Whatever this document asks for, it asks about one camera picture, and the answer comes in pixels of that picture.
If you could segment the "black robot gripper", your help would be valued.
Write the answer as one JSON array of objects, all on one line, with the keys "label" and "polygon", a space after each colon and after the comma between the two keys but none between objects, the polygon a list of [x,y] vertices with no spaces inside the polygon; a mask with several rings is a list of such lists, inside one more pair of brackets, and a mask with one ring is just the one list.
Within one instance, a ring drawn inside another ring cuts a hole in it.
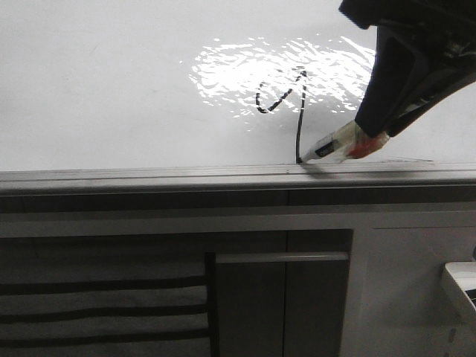
[{"label": "black robot gripper", "polygon": [[[373,71],[355,118],[370,137],[397,136],[475,82],[474,1],[342,1],[339,11],[361,29],[378,27]],[[422,37],[409,32],[442,38],[462,56],[434,59]]]}]

